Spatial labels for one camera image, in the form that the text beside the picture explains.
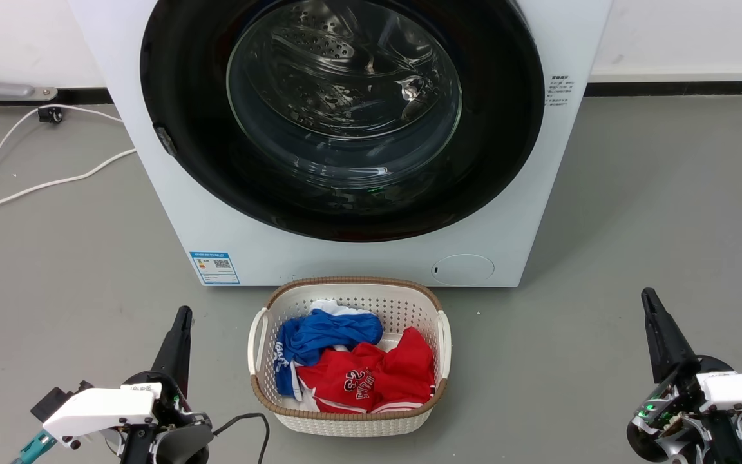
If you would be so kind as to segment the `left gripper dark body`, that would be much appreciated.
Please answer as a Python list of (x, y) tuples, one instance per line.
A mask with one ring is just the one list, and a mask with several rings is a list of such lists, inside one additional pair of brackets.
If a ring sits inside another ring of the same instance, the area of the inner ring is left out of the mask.
[(206, 463), (214, 439), (208, 414), (192, 411), (187, 378), (162, 372), (141, 372), (124, 385), (159, 383), (161, 394), (140, 425), (126, 425), (121, 463)]

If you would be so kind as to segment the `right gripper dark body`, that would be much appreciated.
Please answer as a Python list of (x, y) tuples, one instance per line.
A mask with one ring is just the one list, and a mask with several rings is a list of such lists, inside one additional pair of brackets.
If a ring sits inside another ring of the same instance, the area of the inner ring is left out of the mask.
[[(628, 444), (639, 458), (656, 463), (742, 463), (742, 412), (701, 412), (697, 376), (676, 368), (636, 409), (627, 425)], [(735, 456), (719, 458), (716, 432), (730, 425), (734, 437), (723, 442)]]

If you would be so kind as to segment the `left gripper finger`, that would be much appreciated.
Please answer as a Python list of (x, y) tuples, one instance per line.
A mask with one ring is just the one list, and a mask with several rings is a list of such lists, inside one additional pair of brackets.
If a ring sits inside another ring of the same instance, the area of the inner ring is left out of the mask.
[(170, 330), (171, 345), (173, 346), (170, 372), (182, 394), (188, 394), (192, 326), (193, 311), (191, 308), (179, 307)]
[(152, 370), (153, 372), (162, 372), (170, 377), (173, 377), (170, 372), (172, 362), (171, 356), (173, 355), (170, 330), (167, 332), (167, 335), (165, 335), (165, 338), (162, 341), (162, 345), (153, 362)]

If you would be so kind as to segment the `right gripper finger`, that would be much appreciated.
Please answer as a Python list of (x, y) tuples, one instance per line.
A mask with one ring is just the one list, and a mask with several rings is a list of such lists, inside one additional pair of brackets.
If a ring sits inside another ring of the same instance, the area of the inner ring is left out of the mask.
[(686, 340), (686, 337), (684, 336), (680, 327), (678, 327), (676, 321), (674, 320), (674, 317), (672, 317), (671, 314), (669, 314), (669, 316), (671, 317), (671, 319), (669, 320), (669, 332), (665, 336), (665, 341), (669, 352), (672, 355), (672, 360), (674, 360), (674, 366), (672, 366), (671, 370), (672, 373), (677, 368), (677, 366), (681, 366), (689, 360), (695, 360), (697, 358), (697, 354), (693, 352), (689, 341)]
[(643, 290), (645, 334), (654, 384), (662, 382), (671, 373), (674, 360), (666, 345), (671, 315), (666, 311), (654, 289)]

